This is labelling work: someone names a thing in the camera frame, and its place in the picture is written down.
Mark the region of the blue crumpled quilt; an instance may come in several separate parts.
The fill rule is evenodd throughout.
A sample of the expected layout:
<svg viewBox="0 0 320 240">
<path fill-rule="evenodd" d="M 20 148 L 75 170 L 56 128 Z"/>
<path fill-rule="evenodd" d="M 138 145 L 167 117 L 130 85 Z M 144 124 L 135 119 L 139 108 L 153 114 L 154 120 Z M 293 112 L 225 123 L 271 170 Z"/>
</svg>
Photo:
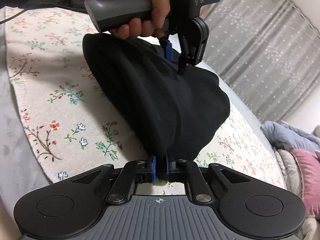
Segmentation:
<svg viewBox="0 0 320 240">
<path fill-rule="evenodd" d="M 269 143 L 276 149 L 291 152 L 293 149 L 302 149 L 315 154 L 319 150 L 319 138 L 295 128 L 286 122 L 267 121 L 260 129 Z"/>
</svg>

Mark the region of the black sweatpants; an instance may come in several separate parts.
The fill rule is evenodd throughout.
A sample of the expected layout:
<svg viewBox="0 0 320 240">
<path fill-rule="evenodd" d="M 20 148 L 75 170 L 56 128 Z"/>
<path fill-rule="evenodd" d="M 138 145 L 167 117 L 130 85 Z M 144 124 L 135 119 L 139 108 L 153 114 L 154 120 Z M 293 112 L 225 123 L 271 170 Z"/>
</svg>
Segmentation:
<svg viewBox="0 0 320 240">
<path fill-rule="evenodd" d="M 188 67 L 177 72 L 160 46 L 110 34 L 84 36 L 86 62 L 104 94 L 149 156 L 194 160 L 230 113 L 216 74 Z"/>
</svg>

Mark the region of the grey star curtain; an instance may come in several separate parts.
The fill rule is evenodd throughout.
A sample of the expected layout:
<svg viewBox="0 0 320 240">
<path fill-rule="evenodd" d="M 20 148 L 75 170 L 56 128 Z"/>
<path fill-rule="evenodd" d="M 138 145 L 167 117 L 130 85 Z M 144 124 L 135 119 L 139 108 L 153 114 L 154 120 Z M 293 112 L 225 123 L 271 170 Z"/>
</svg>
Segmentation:
<svg viewBox="0 0 320 240">
<path fill-rule="evenodd" d="M 319 31 L 292 0 L 206 7 L 204 61 L 260 122 L 289 117 L 319 83 Z"/>
</svg>

